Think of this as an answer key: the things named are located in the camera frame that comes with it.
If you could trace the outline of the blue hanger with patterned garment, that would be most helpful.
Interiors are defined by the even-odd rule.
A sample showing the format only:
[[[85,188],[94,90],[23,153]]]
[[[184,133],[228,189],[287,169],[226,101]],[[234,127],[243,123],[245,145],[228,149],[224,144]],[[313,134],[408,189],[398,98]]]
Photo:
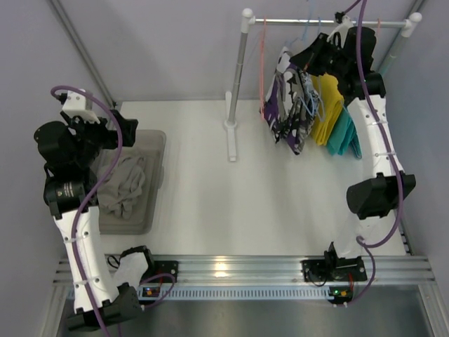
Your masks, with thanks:
[[[309,24],[312,20],[312,16],[314,14],[314,11],[316,9],[316,1],[307,1],[308,3],[308,18],[307,18],[307,22],[304,26],[304,31],[302,33],[302,35],[300,37],[296,37],[291,41],[287,41],[286,42],[286,46],[292,50],[292,47],[294,46],[294,44],[297,41],[300,41],[301,43],[305,43],[308,39],[308,29],[309,29]],[[318,94],[318,102],[315,103],[314,99],[312,96],[309,97],[309,100],[311,102],[311,110],[308,111],[308,113],[310,114],[311,117],[315,117],[318,113],[319,113],[319,105],[321,104],[321,96],[320,94]]]

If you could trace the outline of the grey trousers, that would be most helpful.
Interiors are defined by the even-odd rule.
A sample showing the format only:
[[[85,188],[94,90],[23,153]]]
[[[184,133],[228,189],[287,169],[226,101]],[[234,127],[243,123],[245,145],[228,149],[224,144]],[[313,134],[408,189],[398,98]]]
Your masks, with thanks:
[[[142,195],[145,183],[144,156],[122,156],[98,189],[100,209],[106,214],[129,220]]]

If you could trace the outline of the purple patterned garment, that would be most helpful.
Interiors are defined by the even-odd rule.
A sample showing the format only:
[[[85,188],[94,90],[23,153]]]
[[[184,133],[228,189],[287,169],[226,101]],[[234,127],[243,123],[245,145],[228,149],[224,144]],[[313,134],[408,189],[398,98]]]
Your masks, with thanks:
[[[307,111],[302,79],[297,67],[290,62],[291,56],[288,48],[281,49],[264,100],[264,119],[274,141],[286,141],[293,153],[299,155],[307,133]]]

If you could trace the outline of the pink wire hanger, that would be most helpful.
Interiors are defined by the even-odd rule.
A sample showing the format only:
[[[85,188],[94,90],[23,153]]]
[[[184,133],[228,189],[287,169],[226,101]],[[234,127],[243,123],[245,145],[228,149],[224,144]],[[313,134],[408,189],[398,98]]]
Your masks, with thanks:
[[[264,45],[266,36],[266,18],[262,21],[262,31],[260,33],[260,57],[259,57],[259,108],[260,116],[264,118]]]

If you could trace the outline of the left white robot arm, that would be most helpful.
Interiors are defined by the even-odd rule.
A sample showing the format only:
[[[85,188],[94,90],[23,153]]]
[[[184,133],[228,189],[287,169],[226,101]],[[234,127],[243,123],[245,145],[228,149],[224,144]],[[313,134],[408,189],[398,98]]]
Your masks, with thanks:
[[[101,150],[121,151],[135,143],[138,122],[125,119],[116,110],[109,115],[116,130],[99,118],[71,117],[51,121],[34,133],[38,152],[44,158],[46,181],[43,199],[62,236],[74,287],[74,312],[67,320],[71,331],[101,330],[136,318],[142,307],[137,289],[154,269],[146,246],[125,250],[115,275],[111,275],[100,247],[98,178],[91,164]]]

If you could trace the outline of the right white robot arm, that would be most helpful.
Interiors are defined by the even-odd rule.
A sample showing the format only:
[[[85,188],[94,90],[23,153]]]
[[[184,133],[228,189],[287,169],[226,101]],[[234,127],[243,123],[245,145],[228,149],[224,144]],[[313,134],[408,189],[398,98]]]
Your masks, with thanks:
[[[361,251],[386,244],[401,223],[404,199],[416,186],[400,164],[387,121],[383,77],[372,70],[375,31],[352,23],[321,33],[291,61],[310,75],[331,75],[344,98],[361,147],[363,180],[347,188],[349,210],[358,218],[351,229],[330,243],[323,262],[313,260],[307,272],[319,271],[332,281],[367,279]]]

